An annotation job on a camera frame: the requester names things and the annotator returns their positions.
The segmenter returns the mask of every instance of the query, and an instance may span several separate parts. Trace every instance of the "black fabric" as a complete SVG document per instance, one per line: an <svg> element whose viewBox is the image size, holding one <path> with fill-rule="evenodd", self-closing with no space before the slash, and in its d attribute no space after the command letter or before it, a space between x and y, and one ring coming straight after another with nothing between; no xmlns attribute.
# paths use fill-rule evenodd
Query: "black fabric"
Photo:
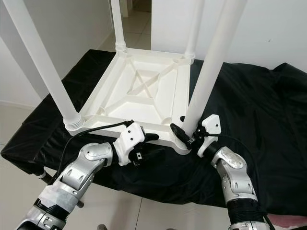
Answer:
<svg viewBox="0 0 307 230"><path fill-rule="evenodd" d="M114 53L90 50L63 80L79 111L109 65ZM202 61L191 66L192 95ZM218 114L222 133L243 141L260 171L261 200L274 214L307 216L307 74L286 63L273 70L224 63L203 114ZM52 98L47 96L29 115L1 154L26 173L42 167L58 169L70 135ZM66 162L89 142L112 138L85 135L74 140ZM250 158L237 143L219 138L221 145ZM148 150L161 146L147 144ZM225 207L217 171L195 152L181 156L164 148L147 164L134 168L114 165L96 174L96 184L124 190L160 202L195 202Z"/></svg>

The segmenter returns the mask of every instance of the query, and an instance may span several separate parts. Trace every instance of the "pink object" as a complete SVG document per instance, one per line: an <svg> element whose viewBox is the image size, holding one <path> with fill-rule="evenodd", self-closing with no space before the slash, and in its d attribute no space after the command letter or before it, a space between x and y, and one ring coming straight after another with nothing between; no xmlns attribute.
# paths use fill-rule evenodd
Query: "pink object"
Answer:
<svg viewBox="0 0 307 230"><path fill-rule="evenodd" d="M269 214L268 217L270 218L272 224L282 228L302 227L307 225L307 217L303 216L283 216Z"/></svg>

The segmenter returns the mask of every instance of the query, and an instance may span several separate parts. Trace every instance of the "white plastic leg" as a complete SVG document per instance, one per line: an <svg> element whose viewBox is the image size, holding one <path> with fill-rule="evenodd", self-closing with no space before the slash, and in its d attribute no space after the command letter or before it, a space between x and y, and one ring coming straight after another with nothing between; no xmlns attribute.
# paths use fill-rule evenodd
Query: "white plastic leg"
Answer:
<svg viewBox="0 0 307 230"><path fill-rule="evenodd" d="M76 112L35 28L24 1L3 0L3 3L38 72L44 80L53 100L57 104L63 116L65 127L70 130L77 129L83 124L83 119L80 114Z"/></svg>
<svg viewBox="0 0 307 230"><path fill-rule="evenodd" d="M115 32L115 49L117 51L125 51L126 43L124 40L123 25L121 22L119 0L111 0L114 32Z"/></svg>
<svg viewBox="0 0 307 230"><path fill-rule="evenodd" d="M195 0L194 16L191 23L186 51L184 52L184 56L191 59L191 64L193 64L195 59L195 46L200 30L204 2L205 0Z"/></svg>
<svg viewBox="0 0 307 230"><path fill-rule="evenodd" d="M192 99L183 123L183 130L192 136L206 107L216 78L235 35L247 0L225 0L213 40L201 68Z"/></svg>

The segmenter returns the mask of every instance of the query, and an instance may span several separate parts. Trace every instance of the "black cloth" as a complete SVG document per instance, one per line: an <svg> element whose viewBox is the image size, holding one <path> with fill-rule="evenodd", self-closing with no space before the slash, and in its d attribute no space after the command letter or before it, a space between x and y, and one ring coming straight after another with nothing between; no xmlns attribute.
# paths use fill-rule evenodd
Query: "black cloth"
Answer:
<svg viewBox="0 0 307 230"><path fill-rule="evenodd" d="M63 80L77 111L113 56L114 53L90 50ZM202 63L195 60L191 66L190 96ZM307 216L307 74L286 63L273 70L224 63L203 118L211 114L220 116L222 134L240 139L255 156L261 199L267 210ZM44 166L57 170L69 138L48 95L1 154L26 173L39 174ZM77 138L71 143L65 161L76 158L86 143L113 140L96 135ZM253 178L253 166L244 148L226 138L220 138L219 143L245 157ZM161 148L152 144L145 147ZM129 164L104 168L96 174L94 182L160 202L225 207L219 175L210 163L196 153L181 156L167 147L141 167Z"/></svg>

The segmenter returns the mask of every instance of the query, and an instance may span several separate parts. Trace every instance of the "white floor tile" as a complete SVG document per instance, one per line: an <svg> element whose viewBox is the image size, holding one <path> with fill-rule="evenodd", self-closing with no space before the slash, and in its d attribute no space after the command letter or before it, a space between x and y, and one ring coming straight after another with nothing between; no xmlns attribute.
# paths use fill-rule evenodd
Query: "white floor tile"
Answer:
<svg viewBox="0 0 307 230"><path fill-rule="evenodd" d="M141 34L139 40L135 45L135 48L151 50L151 35Z"/></svg>
<svg viewBox="0 0 307 230"><path fill-rule="evenodd" d="M0 105L0 144L6 144L32 110Z"/></svg>
<svg viewBox="0 0 307 230"><path fill-rule="evenodd" d="M134 11L129 17L122 18L123 30L126 33L141 34L150 18L149 12Z"/></svg>
<svg viewBox="0 0 307 230"><path fill-rule="evenodd" d="M45 186L0 157L0 229L15 229ZM108 230L135 230L140 197L92 184L83 200L84 207L74 209L65 230L96 230L99 224Z"/></svg>
<svg viewBox="0 0 307 230"><path fill-rule="evenodd" d="M139 40L140 36L141 34L124 33L126 46L128 48L135 48L135 45ZM115 34L112 33L98 49L109 52L115 52Z"/></svg>
<svg viewBox="0 0 307 230"><path fill-rule="evenodd" d="M148 20L148 23L146 24L142 34L145 34L145 35L152 34L152 19L151 18Z"/></svg>
<svg viewBox="0 0 307 230"><path fill-rule="evenodd" d="M227 209L205 205L172 205L144 199L136 230L226 230Z"/></svg>

